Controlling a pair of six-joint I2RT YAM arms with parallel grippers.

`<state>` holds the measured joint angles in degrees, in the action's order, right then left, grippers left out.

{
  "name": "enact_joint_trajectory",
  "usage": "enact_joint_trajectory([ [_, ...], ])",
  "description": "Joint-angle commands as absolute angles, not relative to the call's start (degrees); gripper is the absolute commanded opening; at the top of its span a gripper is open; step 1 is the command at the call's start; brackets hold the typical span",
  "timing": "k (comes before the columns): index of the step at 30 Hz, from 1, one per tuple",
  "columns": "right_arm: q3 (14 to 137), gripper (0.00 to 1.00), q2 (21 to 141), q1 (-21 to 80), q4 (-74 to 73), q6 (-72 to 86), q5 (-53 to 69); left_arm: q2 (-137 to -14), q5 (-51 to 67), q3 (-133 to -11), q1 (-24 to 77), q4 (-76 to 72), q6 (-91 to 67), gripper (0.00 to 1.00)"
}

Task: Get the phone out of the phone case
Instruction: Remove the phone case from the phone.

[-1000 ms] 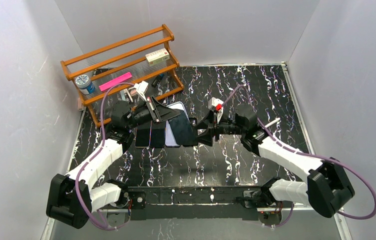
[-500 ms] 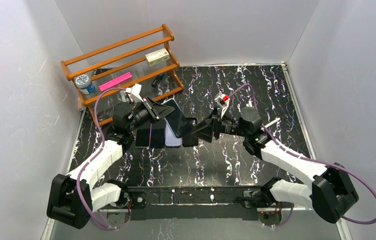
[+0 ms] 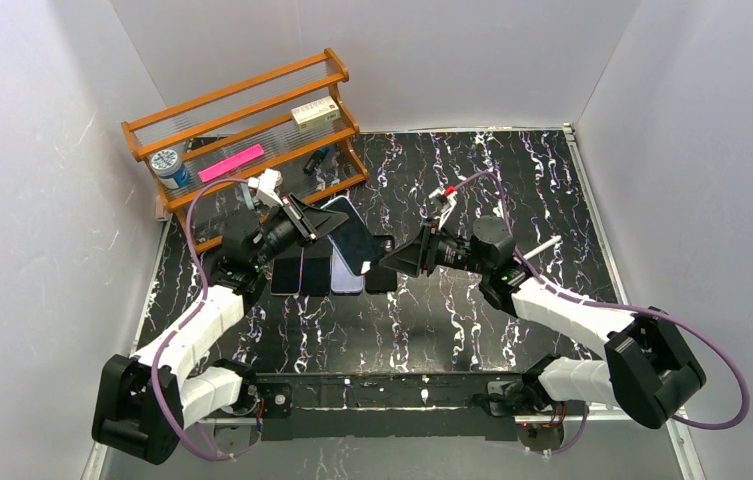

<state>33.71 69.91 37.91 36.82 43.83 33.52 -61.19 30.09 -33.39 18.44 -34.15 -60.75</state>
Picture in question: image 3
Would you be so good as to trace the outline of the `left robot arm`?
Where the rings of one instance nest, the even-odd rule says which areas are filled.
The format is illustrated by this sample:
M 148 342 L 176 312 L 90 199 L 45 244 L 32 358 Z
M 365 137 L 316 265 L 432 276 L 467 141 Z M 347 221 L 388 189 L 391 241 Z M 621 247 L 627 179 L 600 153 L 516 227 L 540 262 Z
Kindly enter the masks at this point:
M 251 369 L 221 360 L 199 375 L 192 372 L 261 296 L 266 269 L 277 256 L 328 237 L 347 219 L 290 195 L 272 201 L 265 220 L 230 222 L 221 244 L 198 261 L 202 290 L 195 301 L 149 344 L 131 355 L 116 354 L 103 366 L 92 439 L 153 465 L 164 463 L 178 445 L 207 461 L 227 460 L 186 430 L 237 404 Z

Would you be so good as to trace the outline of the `lavender phone case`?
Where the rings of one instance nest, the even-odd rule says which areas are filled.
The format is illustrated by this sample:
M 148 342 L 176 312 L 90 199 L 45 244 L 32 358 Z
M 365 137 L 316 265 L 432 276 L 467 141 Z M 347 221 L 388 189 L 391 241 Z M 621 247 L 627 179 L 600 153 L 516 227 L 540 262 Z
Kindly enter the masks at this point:
M 355 275 L 345 264 L 337 248 L 333 249 L 330 271 L 330 292 L 335 295 L 359 295 L 364 290 L 364 277 Z

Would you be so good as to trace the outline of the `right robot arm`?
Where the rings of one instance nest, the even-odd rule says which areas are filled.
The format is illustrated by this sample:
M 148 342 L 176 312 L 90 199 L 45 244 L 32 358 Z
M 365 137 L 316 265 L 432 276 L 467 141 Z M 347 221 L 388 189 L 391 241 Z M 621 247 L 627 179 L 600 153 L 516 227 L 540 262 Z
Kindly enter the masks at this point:
M 495 309 L 544 325 L 598 354 L 596 360 L 549 355 L 526 370 L 517 386 L 495 394 L 520 409 L 602 403 L 657 429 L 705 386 L 706 374 L 678 327 L 659 311 L 598 307 L 589 298 L 555 290 L 533 275 L 515 247 L 499 217 L 476 220 L 468 239 L 430 221 L 379 264 L 410 277 L 430 275 L 438 267 L 478 274 L 478 288 Z

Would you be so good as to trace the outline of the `black phone case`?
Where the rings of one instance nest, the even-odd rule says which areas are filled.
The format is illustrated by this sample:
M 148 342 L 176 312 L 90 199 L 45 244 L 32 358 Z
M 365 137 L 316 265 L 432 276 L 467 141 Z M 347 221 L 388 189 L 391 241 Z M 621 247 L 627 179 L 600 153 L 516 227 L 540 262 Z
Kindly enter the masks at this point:
M 397 289 L 397 272 L 381 265 L 381 260 L 391 252 L 395 245 L 394 237 L 379 234 L 374 239 L 381 248 L 381 254 L 364 275 L 364 290 L 371 295 L 395 292 Z

